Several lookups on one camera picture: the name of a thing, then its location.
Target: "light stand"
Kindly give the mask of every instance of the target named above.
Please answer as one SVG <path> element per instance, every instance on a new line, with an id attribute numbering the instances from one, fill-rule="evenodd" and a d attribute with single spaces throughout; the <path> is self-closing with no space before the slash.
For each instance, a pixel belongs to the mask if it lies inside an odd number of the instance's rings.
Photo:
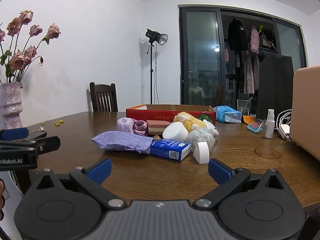
<path id="1" fill-rule="evenodd" d="M 150 53 L 150 104 L 152 105 L 152 49 L 155 47 L 153 43 L 156 41 L 159 45 L 164 45 L 168 40 L 167 34 L 160 34 L 159 32 L 154 32 L 152 30 L 147 29 L 146 37 L 149 38 L 149 43 L 151 47 L 151 53 Z"/>

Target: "glass cup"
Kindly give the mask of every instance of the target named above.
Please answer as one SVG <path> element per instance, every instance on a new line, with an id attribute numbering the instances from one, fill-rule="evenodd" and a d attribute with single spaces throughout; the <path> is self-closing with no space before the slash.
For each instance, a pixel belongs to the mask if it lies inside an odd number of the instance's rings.
<path id="1" fill-rule="evenodd" d="M 251 101 L 237 99 L 237 110 L 241 112 L 242 115 L 249 115 L 251 107 Z"/>

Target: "white wall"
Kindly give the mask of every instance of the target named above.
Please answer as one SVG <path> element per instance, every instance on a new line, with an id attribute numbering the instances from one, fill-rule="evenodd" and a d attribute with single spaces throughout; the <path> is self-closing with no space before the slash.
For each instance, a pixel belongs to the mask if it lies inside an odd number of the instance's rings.
<path id="1" fill-rule="evenodd" d="M 29 45 L 37 45 L 52 23 L 61 30 L 58 39 L 49 46 L 43 42 L 38 49 L 43 67 L 34 62 L 22 79 L 24 126 L 91 110 L 90 82 L 115 83 L 119 111 L 141 103 L 142 4 L 142 0 L 0 1 L 2 29 L 20 11 L 34 12 L 32 22 L 22 27 L 20 49 L 33 24 L 44 32 L 31 38 Z M 10 40 L 5 37 L 4 47 L 9 47 Z M 4 67 L 0 72 L 3 81 Z"/>
<path id="2" fill-rule="evenodd" d="M 160 33 L 167 33 L 168 42 L 162 46 L 158 53 L 157 80 L 158 94 L 161 104 L 180 103 L 180 38 L 179 38 L 179 4 L 210 4 L 222 5 L 268 13 L 287 19 L 302 26 L 308 65 L 319 65 L 319 46 L 315 39 L 315 32 L 320 21 L 320 12 L 311 17 L 295 8 L 274 0 L 145 0 L 143 26 Z M 150 66 L 143 67 L 142 83 L 149 83 Z M 148 89 L 142 91 L 142 101 L 149 100 Z"/>

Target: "spray bottle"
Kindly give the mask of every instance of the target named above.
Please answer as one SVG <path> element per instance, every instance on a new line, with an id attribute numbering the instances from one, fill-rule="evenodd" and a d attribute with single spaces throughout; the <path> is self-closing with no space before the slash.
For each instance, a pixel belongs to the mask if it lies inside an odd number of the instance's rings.
<path id="1" fill-rule="evenodd" d="M 268 110 L 268 117 L 266 121 L 266 135 L 265 137 L 268 139 L 272 139 L 273 131 L 275 129 L 275 111 L 273 109 Z"/>

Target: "pink jacket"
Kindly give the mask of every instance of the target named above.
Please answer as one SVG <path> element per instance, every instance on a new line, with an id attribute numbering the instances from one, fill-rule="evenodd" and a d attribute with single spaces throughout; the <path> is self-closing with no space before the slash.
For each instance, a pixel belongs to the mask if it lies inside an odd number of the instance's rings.
<path id="1" fill-rule="evenodd" d="M 258 53 L 259 51 L 259 33 L 256 30 L 256 28 L 254 27 L 254 25 L 252 24 L 251 26 L 251 41 L 250 41 L 250 50 L 251 51 L 255 51 L 256 53 Z"/>

